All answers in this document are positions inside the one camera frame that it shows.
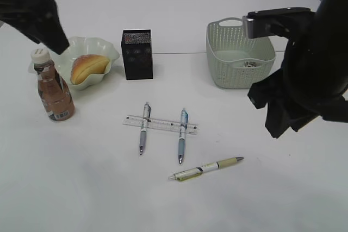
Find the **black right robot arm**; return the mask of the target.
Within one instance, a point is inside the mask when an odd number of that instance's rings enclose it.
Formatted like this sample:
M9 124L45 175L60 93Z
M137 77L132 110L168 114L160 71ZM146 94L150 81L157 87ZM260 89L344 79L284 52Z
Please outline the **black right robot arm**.
M322 0L317 11L294 7L253 11L243 17L250 39L288 40L281 67L253 83L248 97L267 108L272 137L298 131L316 117L347 122L347 0Z

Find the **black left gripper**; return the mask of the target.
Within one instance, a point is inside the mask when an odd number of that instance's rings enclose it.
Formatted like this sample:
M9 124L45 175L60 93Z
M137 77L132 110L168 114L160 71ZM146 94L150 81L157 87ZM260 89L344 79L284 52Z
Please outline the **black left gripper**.
M1 0L1 21L56 54L63 54L70 46L55 0Z

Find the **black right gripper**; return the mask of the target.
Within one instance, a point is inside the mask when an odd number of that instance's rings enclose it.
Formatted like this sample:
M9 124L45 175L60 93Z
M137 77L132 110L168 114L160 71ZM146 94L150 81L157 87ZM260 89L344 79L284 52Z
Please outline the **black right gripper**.
M295 132L321 116L325 121L347 122L347 101L313 103L307 97L296 97L287 86L282 69L252 84L248 98L256 109L267 107L265 126L273 138L279 138L289 127Z

